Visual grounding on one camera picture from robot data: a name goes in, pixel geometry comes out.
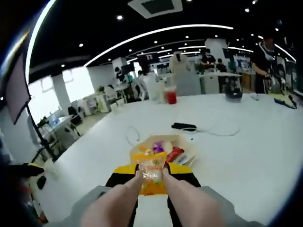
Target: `ceiling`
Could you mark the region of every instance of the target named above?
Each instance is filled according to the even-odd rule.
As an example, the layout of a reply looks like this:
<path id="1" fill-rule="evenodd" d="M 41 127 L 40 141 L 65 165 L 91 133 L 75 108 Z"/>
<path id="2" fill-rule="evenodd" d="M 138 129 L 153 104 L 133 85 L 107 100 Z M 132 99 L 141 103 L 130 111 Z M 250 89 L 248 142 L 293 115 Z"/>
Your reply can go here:
<path id="1" fill-rule="evenodd" d="M 109 63 L 108 59 L 146 49 L 161 51 L 162 46 L 164 49 L 177 49 L 185 46 L 185 43 L 188 46 L 201 46 L 204 40 L 215 38 L 215 35 L 226 39 L 232 47 L 244 46 L 252 50 L 259 41 L 258 35 L 273 32 L 276 43 L 288 51 L 283 42 L 286 30 L 283 25 L 277 25 L 283 16 L 280 2 L 258 0 L 252 5 L 252 0 L 182 0 L 182 12 L 145 19 L 127 5 L 127 0 L 120 0 L 119 3 L 106 1 L 103 4 L 95 0 L 57 0 L 39 30 L 30 64 L 31 69 L 37 70 L 31 73 L 30 80 L 57 75 L 62 71 L 62 64 L 65 65 L 63 69 L 83 66 L 96 55 L 124 40 L 170 26 L 213 24 L 232 26 L 234 29 L 192 27 L 148 35 L 115 48 L 89 66 Z M 245 12 L 246 8 L 250 9 L 249 13 Z M 117 20 L 118 15 L 124 19 Z"/>

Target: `black stand pole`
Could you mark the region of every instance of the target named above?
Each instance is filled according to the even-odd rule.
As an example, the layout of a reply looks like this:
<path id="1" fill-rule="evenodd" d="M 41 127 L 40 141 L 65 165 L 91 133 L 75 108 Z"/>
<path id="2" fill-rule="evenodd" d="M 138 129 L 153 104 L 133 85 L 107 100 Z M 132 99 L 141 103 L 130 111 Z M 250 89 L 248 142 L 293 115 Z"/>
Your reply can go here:
<path id="1" fill-rule="evenodd" d="M 41 135 L 41 133 L 40 133 L 38 127 L 36 126 L 36 123 L 35 123 L 35 121 L 34 121 L 34 119 L 33 119 L 33 116 L 32 116 L 32 114 L 31 114 L 31 112 L 30 112 L 30 110 L 29 110 L 28 105 L 27 105 L 27 112 L 28 112 L 28 115 L 30 116 L 30 119 L 31 119 L 32 124 L 33 124 L 33 127 L 34 127 L 34 129 L 35 129 L 35 131 L 36 131 L 36 133 L 37 133 L 37 135 L 38 135 L 40 141 L 41 141 L 41 145 L 42 145 L 42 146 L 45 148 L 45 150 L 50 154 L 50 156 L 52 157 L 52 160 L 53 160 L 53 161 L 56 161 L 56 160 L 57 160 L 57 157 L 56 157 L 56 155 L 53 153 L 52 149 L 49 147 L 48 141 L 42 137 L 42 135 Z"/>

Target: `air conditioning vent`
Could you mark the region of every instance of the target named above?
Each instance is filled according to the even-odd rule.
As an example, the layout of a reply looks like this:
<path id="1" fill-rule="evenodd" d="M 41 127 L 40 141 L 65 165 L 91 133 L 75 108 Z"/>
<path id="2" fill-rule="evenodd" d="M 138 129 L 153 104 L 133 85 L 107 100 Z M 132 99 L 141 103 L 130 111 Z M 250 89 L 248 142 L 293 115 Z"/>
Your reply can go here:
<path id="1" fill-rule="evenodd" d="M 181 0 L 133 0 L 128 5 L 145 18 L 181 12 L 183 10 Z"/>

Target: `floor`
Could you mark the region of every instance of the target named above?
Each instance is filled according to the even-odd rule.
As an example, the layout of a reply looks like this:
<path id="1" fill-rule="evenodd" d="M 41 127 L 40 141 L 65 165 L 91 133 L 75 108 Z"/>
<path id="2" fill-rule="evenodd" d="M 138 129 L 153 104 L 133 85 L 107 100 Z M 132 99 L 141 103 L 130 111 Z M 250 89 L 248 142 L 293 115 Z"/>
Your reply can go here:
<path id="1" fill-rule="evenodd" d="M 88 130 L 90 130 L 97 122 L 99 122 L 103 117 L 105 117 L 106 113 L 97 112 L 94 115 L 87 116 L 83 119 L 83 123 L 77 126 L 77 130 L 80 135 L 84 135 Z"/>

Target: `orange snack package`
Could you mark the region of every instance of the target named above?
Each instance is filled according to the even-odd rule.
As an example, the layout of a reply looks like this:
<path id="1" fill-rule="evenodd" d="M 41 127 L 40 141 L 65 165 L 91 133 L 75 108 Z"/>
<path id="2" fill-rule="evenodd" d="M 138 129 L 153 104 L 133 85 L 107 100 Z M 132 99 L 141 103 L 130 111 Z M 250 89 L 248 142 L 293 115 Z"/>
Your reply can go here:
<path id="1" fill-rule="evenodd" d="M 162 174 L 166 156 L 166 152 L 155 155 L 133 155 L 133 160 L 139 164 L 139 169 L 142 171 L 144 178 L 140 195 L 167 194 Z"/>

